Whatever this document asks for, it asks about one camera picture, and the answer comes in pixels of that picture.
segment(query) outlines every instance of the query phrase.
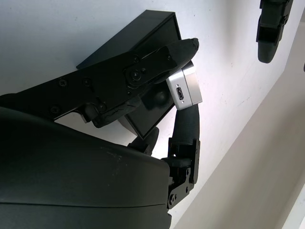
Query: black box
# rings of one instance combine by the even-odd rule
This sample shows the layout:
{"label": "black box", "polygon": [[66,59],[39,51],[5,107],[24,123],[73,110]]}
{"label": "black box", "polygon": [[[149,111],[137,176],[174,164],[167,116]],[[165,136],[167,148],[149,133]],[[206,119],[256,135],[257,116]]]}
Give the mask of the black box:
{"label": "black box", "polygon": [[[181,36],[174,12],[146,10],[77,68],[82,69],[131,50],[142,58],[177,40],[181,40]],[[143,95],[142,104],[119,121],[136,135],[145,138],[173,106],[172,96],[164,81]]]}

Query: usb port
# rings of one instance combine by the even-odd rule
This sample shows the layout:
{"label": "usb port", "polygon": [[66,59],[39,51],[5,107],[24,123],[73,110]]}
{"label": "usb port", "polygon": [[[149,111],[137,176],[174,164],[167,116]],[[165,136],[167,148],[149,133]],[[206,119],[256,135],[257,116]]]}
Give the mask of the usb port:
{"label": "usb port", "polygon": [[184,96],[183,96],[183,93],[182,93],[181,87],[177,87],[177,88],[176,88],[176,91],[177,91],[177,94],[178,94],[179,100],[184,99]]}

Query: black screw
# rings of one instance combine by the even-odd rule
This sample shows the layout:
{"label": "black screw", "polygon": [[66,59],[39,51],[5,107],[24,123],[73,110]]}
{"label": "black screw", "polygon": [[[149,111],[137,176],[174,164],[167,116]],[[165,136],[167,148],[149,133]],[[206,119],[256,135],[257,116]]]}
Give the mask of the black screw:
{"label": "black screw", "polygon": [[143,74],[146,74],[146,69],[145,69],[145,68],[141,68],[141,72],[142,72]]}
{"label": "black screw", "polygon": [[174,202],[175,202],[175,196],[174,194],[172,194],[170,197],[170,205],[172,205]]}
{"label": "black screw", "polygon": [[60,80],[58,81],[58,84],[59,84],[60,87],[65,87],[65,86],[68,85],[68,81],[66,81],[66,80],[64,80],[64,79],[60,79]]}
{"label": "black screw", "polygon": [[139,73],[138,70],[133,70],[130,72],[130,76],[133,80],[139,81],[141,79],[141,74]]}
{"label": "black screw", "polygon": [[59,108],[58,106],[53,106],[53,107],[51,107],[51,109],[50,109],[50,112],[51,112],[52,114],[54,114],[54,115],[59,114],[60,111],[61,111],[61,110],[60,110],[60,108]]}
{"label": "black screw", "polygon": [[83,80],[82,80],[82,83],[86,86],[86,87],[90,87],[91,86],[91,79],[89,79],[89,78],[84,78]]}
{"label": "black screw", "polygon": [[139,57],[134,56],[133,62],[137,63],[137,62],[139,62],[139,61],[140,61]]}
{"label": "black screw", "polygon": [[100,107],[100,111],[101,111],[101,112],[104,112],[104,111],[107,110],[106,104],[100,104],[99,107]]}

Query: black plastic part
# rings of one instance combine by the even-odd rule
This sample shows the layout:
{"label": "black plastic part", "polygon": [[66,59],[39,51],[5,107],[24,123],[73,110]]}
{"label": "black plastic part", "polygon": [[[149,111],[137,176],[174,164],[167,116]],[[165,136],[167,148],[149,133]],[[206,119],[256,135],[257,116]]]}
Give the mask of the black plastic part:
{"label": "black plastic part", "polygon": [[7,108],[0,125],[0,228],[169,227],[165,162]]}
{"label": "black plastic part", "polygon": [[172,144],[192,145],[194,139],[199,139],[199,109],[193,105],[176,113]]}
{"label": "black plastic part", "polygon": [[198,50],[193,40],[163,46],[137,63],[134,52],[123,53],[17,94],[1,96],[0,105],[49,120],[78,112],[100,128],[134,111],[142,104],[140,96],[155,87],[156,81],[190,61]]}
{"label": "black plastic part", "polygon": [[261,0],[262,14],[258,21],[258,60],[270,63],[282,39],[293,0]]}
{"label": "black plastic part", "polygon": [[157,143],[159,136],[159,129],[155,127],[143,140],[140,137],[136,137],[133,142],[128,144],[128,147],[133,148],[141,153],[151,156],[153,149]]}
{"label": "black plastic part", "polygon": [[[136,51],[139,58],[143,58],[177,40],[181,40],[181,36],[174,12],[146,10],[77,68],[90,66],[130,50]],[[174,106],[166,82],[156,85],[151,90],[152,93],[148,91],[144,94],[142,104],[137,109],[120,119],[123,126],[142,139]]]}

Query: white wall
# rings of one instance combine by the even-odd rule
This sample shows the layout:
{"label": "white wall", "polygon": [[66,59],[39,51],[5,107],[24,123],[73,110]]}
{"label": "white wall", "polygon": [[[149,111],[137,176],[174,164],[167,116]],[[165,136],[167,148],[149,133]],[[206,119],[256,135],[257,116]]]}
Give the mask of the white wall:
{"label": "white wall", "polygon": [[[0,94],[15,93],[75,70],[145,9],[175,11],[183,38],[197,37],[203,94],[200,174],[189,197],[170,213],[185,212],[245,124],[284,70],[305,1],[294,0],[276,56],[257,59],[259,0],[2,0],[0,1]],[[159,124],[153,156],[167,155],[173,109]],[[71,114],[60,123],[126,145],[134,136],[118,122],[102,129]]]}
{"label": "white wall", "polygon": [[[284,73],[176,229],[282,228],[305,183],[304,41],[301,23]],[[302,208],[285,229],[298,229]]]}

